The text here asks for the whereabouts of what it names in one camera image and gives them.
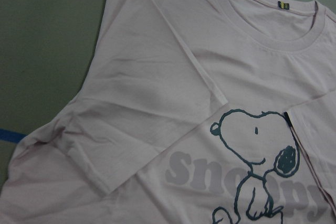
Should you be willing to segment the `pink Snoopy t-shirt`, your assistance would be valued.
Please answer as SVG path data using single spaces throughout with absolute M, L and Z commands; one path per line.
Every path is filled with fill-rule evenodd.
M 8 172 L 1 223 L 335 223 L 335 14 L 106 0 L 81 90 Z

